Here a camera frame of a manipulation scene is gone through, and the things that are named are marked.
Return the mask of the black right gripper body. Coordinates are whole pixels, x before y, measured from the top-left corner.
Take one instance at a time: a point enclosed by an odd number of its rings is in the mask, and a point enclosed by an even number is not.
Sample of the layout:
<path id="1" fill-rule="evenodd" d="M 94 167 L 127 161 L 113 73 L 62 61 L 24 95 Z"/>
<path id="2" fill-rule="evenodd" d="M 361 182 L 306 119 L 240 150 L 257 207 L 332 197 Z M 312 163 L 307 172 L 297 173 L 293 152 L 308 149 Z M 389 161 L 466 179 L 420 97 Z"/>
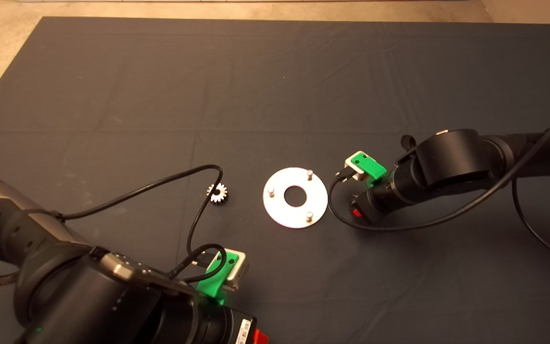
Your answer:
<path id="1" fill-rule="evenodd" d="M 400 199 L 386 179 L 376 181 L 356 198 L 360 218 L 368 225 L 377 225 L 384 217 L 400 209 Z"/>

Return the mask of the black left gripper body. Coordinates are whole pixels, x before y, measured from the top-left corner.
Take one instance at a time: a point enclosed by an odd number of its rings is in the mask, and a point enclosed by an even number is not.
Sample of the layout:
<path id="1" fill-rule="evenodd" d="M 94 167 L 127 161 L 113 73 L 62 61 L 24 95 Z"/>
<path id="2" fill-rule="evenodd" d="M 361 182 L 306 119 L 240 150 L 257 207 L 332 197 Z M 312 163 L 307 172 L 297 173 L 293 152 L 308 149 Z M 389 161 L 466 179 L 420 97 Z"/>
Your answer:
<path id="1" fill-rule="evenodd" d="M 229 307 L 205 307 L 199 313 L 199 344 L 253 344 L 257 318 Z"/>

